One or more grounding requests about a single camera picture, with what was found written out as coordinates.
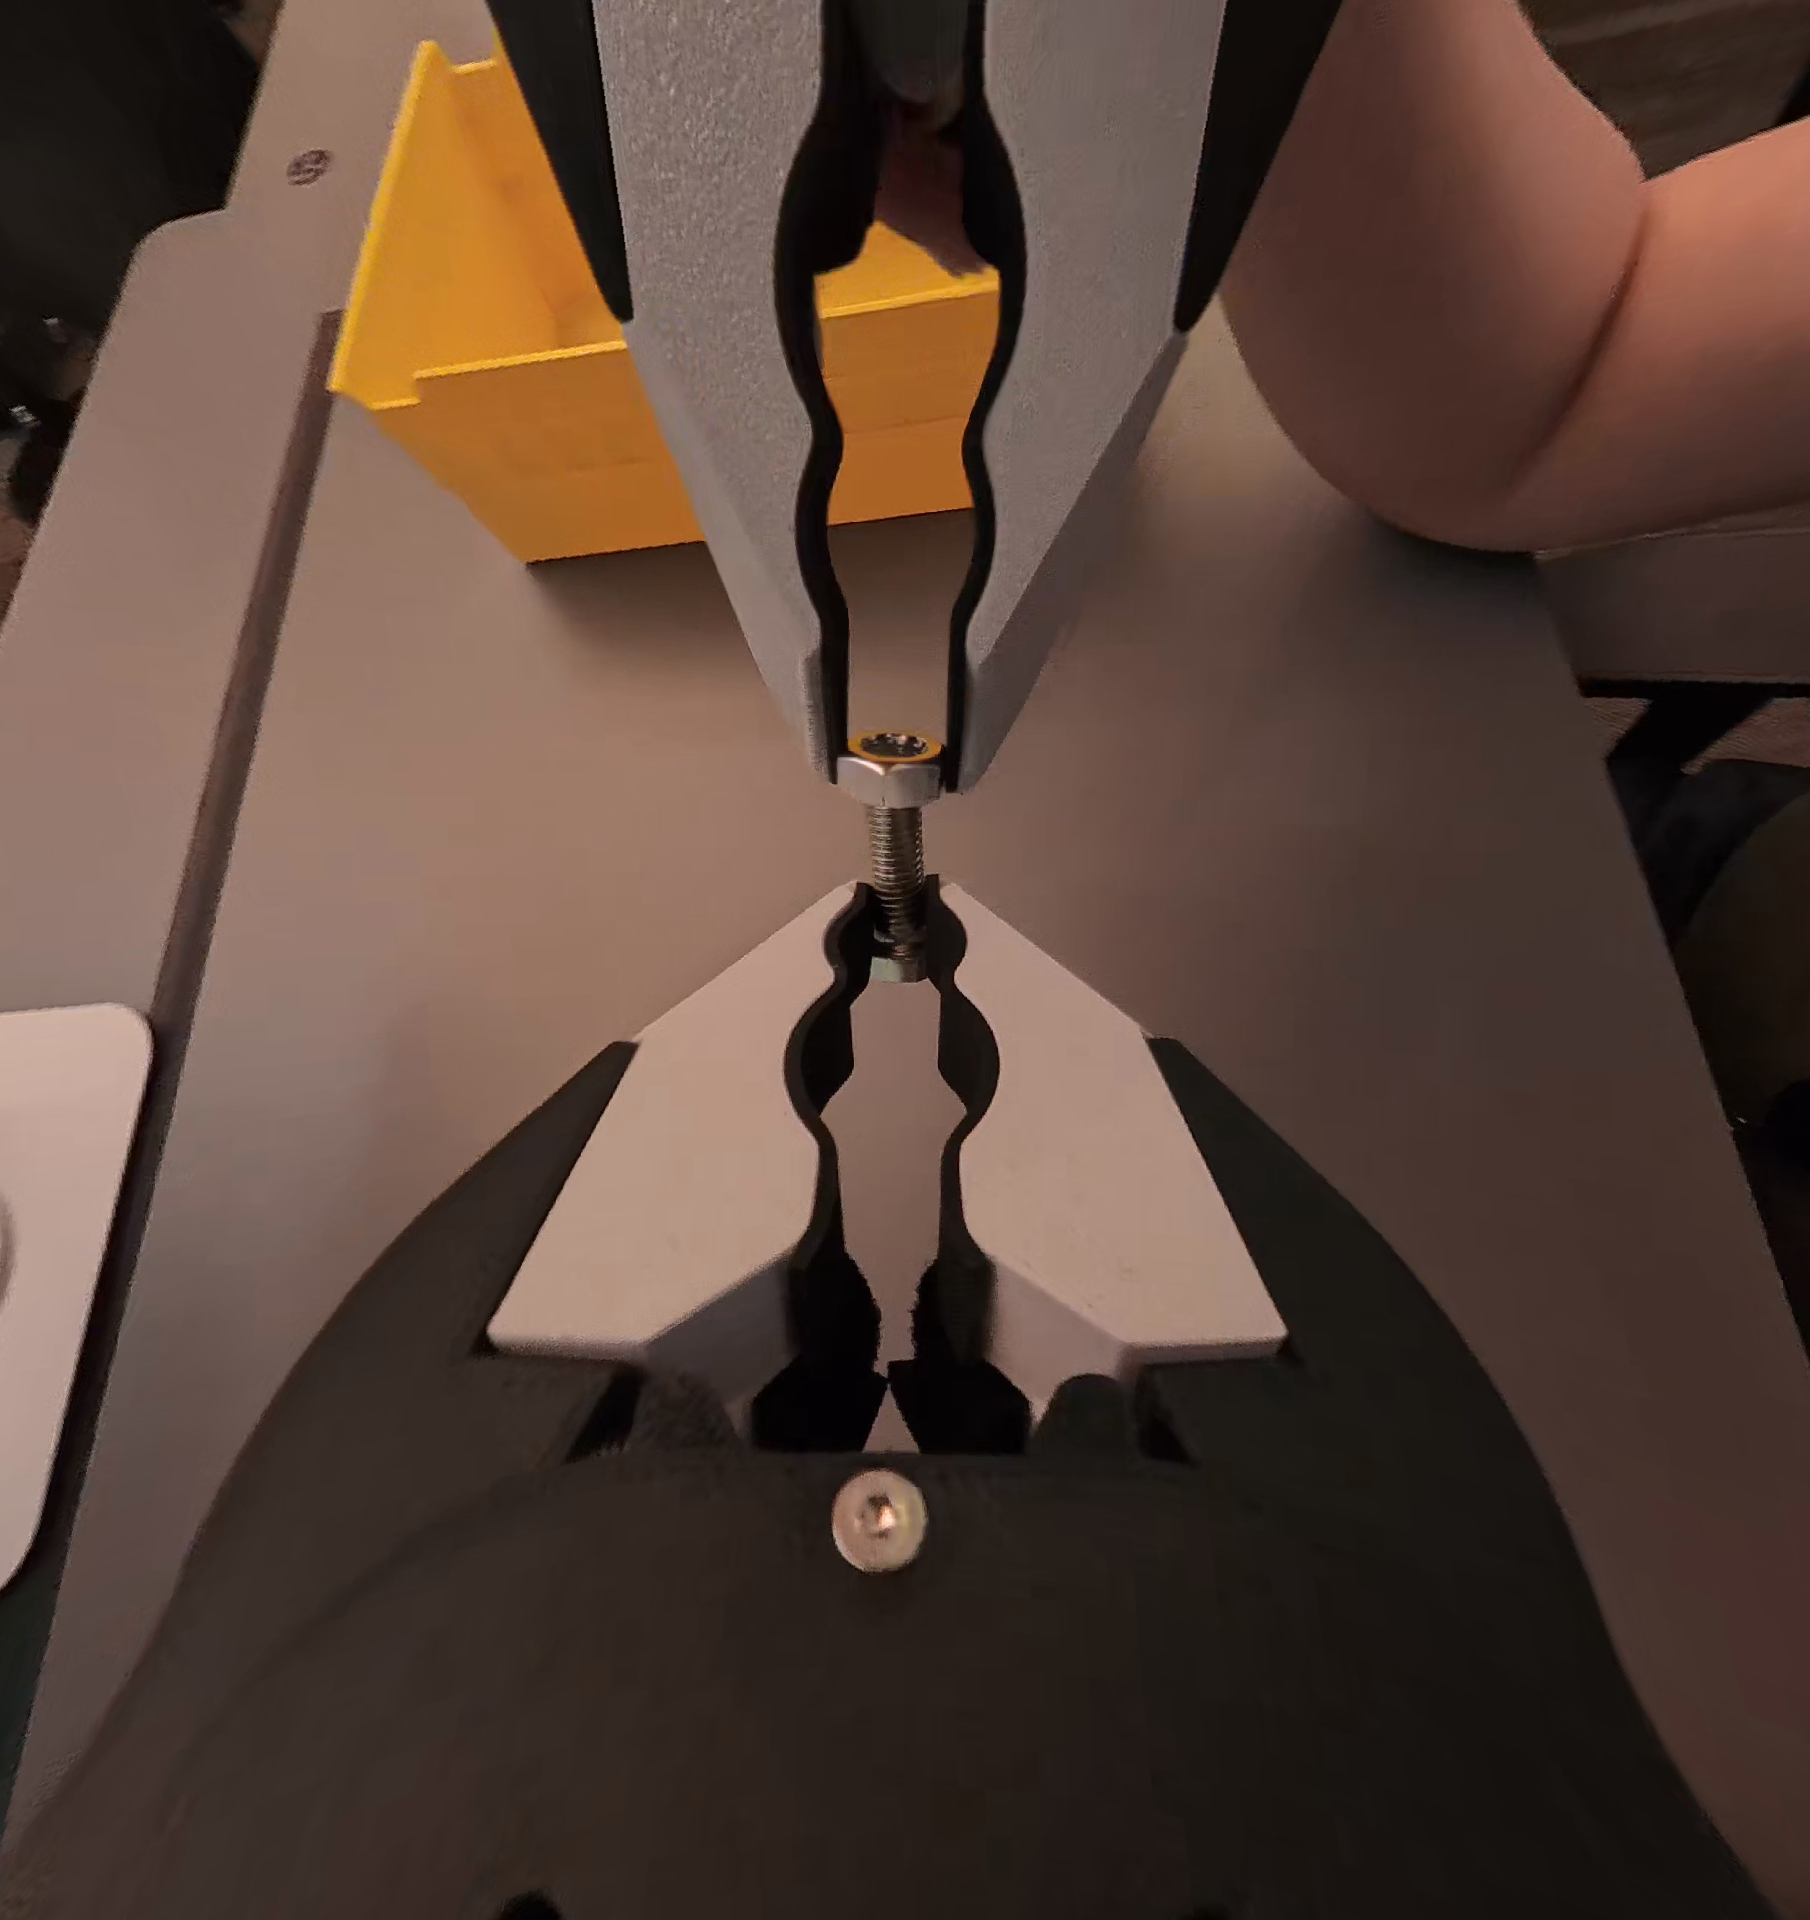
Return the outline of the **person's right hand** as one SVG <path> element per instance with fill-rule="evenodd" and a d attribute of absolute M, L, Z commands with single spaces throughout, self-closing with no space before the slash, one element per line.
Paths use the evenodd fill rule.
<path fill-rule="evenodd" d="M 874 210 L 927 252 L 970 252 L 964 216 L 964 130 L 958 113 L 896 100 L 887 108 Z"/>

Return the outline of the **white stand base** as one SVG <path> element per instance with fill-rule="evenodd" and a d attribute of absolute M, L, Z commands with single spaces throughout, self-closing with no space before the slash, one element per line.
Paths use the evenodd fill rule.
<path fill-rule="evenodd" d="M 131 1008 L 0 1013 L 0 1592 L 46 1514 L 150 1068 Z"/>

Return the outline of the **silver hex bolt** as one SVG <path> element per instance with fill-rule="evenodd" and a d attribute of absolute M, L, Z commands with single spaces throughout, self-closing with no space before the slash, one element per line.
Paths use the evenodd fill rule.
<path fill-rule="evenodd" d="M 870 883 L 902 967 L 927 936 L 922 816 L 944 795 L 944 753 L 944 741 L 921 732 L 873 730 L 851 735 L 838 756 L 838 787 L 868 822 Z"/>

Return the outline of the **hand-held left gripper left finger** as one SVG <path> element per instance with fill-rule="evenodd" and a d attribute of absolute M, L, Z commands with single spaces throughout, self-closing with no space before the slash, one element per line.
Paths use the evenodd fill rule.
<path fill-rule="evenodd" d="M 489 1324 L 504 1352 L 685 1375 L 756 1444 L 860 1453 L 887 1382 L 822 1111 L 873 889 L 841 885 L 647 1027 Z"/>

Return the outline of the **person's right forearm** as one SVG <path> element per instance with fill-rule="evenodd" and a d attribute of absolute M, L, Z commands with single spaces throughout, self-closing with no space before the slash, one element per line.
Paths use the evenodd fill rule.
<path fill-rule="evenodd" d="M 1810 116 L 1647 179 L 1517 3 L 1343 3 L 1222 279 L 1397 529 L 1541 552 L 1810 500 Z"/>

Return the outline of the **yellow plastic bin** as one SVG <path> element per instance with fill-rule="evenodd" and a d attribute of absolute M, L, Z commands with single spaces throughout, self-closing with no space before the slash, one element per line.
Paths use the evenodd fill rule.
<path fill-rule="evenodd" d="M 831 520 L 964 511 L 998 274 L 874 224 L 817 291 L 844 429 Z M 504 54 L 416 48 L 330 384 L 518 560 L 701 539 Z"/>

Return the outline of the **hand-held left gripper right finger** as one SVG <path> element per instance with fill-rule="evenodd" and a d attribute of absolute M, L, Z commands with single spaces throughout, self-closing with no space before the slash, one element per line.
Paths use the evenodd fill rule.
<path fill-rule="evenodd" d="M 941 1149 L 934 1258 L 893 1398 L 922 1453 L 1022 1453 L 1060 1389 L 1266 1358 L 1286 1324 L 1153 1035 L 958 885 L 927 889 Z"/>

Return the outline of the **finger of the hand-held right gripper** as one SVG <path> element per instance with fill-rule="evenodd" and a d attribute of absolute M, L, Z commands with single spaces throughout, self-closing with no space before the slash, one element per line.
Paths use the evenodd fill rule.
<path fill-rule="evenodd" d="M 1183 355 L 1174 323 L 1222 1 L 994 1 L 982 98 L 1022 222 L 980 451 L 990 554 L 965 615 L 958 790 L 977 787 L 1084 598 Z"/>
<path fill-rule="evenodd" d="M 805 144 L 827 3 L 595 3 L 626 339 L 740 630 L 805 760 L 837 783 L 848 613 L 828 554 L 844 436 L 822 374 Z"/>

